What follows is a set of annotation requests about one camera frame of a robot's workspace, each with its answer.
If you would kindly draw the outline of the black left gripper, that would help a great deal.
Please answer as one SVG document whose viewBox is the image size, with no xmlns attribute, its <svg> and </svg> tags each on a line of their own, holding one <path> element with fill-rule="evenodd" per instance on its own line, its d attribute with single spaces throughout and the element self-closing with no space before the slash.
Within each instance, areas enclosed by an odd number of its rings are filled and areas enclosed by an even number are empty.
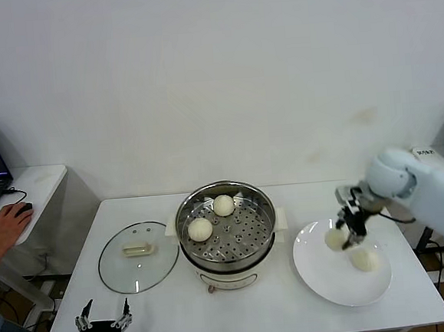
<svg viewBox="0 0 444 332">
<path fill-rule="evenodd" d="M 75 317 L 76 327 L 78 330 L 82 330 L 81 332 L 122 332 L 121 327 L 128 327 L 133 320 L 133 316 L 130 313 L 130 305 L 126 298 L 123 304 L 123 313 L 116 321 L 102 320 L 90 322 L 88 316 L 92 303 L 93 301 L 90 299 L 84 306 L 81 314 Z"/>
</svg>

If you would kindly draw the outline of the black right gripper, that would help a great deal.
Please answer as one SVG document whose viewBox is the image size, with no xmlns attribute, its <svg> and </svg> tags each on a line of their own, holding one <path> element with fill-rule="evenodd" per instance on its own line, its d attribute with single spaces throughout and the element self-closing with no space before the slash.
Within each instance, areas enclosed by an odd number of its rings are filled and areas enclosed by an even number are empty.
<svg viewBox="0 0 444 332">
<path fill-rule="evenodd" d="M 341 246 L 342 249 L 349 249 L 355 245 L 360 245 L 363 235 L 367 234 L 367 217 L 364 211 L 352 212 L 342 208 L 337 214 L 336 229 L 342 229 L 344 225 L 350 230 L 347 240 Z"/>
</svg>

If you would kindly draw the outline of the person's bare hand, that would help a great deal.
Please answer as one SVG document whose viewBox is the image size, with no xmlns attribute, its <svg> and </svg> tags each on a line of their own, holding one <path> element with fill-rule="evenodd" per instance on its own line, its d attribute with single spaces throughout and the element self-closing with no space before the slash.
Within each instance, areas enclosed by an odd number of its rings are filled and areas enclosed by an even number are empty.
<svg viewBox="0 0 444 332">
<path fill-rule="evenodd" d="M 0 247 L 15 245 L 33 215 L 31 203 L 19 202 L 4 206 L 0 210 Z"/>
</svg>

